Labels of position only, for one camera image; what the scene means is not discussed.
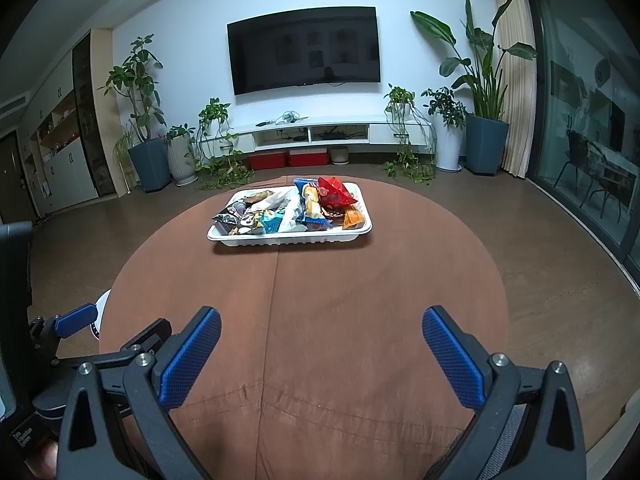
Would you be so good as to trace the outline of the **person's left hand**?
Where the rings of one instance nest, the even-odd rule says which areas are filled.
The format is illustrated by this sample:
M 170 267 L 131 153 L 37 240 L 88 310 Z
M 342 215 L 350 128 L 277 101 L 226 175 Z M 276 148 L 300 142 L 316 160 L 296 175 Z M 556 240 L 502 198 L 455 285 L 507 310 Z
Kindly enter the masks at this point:
M 43 480 L 56 479 L 56 466 L 58 466 L 58 444 L 48 442 L 32 457 L 25 460 L 29 471 L 37 478 Z

